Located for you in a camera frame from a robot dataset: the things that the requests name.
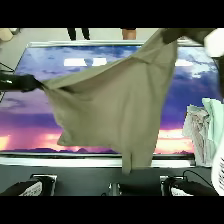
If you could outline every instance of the wire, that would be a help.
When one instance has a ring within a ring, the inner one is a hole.
[[[201,175],[195,173],[195,172],[192,171],[192,170],[185,170],[185,171],[183,172],[183,178],[186,177],[186,176],[184,175],[186,172],[190,172],[190,173],[193,173],[193,174],[197,175],[197,176],[200,177],[205,183],[207,183],[210,187],[214,188],[214,187],[213,187],[207,180],[205,180]]]

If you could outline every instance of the pile of clothes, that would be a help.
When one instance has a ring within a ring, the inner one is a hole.
[[[193,141],[196,165],[211,167],[222,136],[224,107],[215,99],[203,98],[202,103],[204,107],[187,107],[183,135]]]

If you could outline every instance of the gray surface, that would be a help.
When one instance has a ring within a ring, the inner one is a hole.
[[[210,181],[210,170],[206,168],[188,168],[194,170],[206,180]],[[151,195],[161,195],[160,176],[182,175],[183,169],[149,168],[132,171],[130,175],[123,175],[121,168],[58,168],[58,167],[24,167],[0,165],[0,192],[11,185],[26,181],[31,174],[58,175],[55,195],[98,196],[107,192],[110,182],[129,184],[133,186],[147,186]],[[204,184],[194,174],[187,173],[189,180]]]

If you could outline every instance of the gray-green fabric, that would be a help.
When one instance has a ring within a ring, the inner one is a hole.
[[[123,171],[151,165],[177,42],[159,29],[128,58],[43,81],[62,146],[102,146],[122,154]]]

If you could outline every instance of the person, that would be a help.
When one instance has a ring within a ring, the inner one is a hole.
[[[136,40],[136,28],[121,28],[123,40]]]
[[[89,28],[81,28],[81,29],[82,29],[83,37],[86,40],[90,40]],[[75,30],[75,28],[67,28],[67,30],[68,30],[68,35],[69,35],[70,39],[71,40],[76,40],[76,30]]]

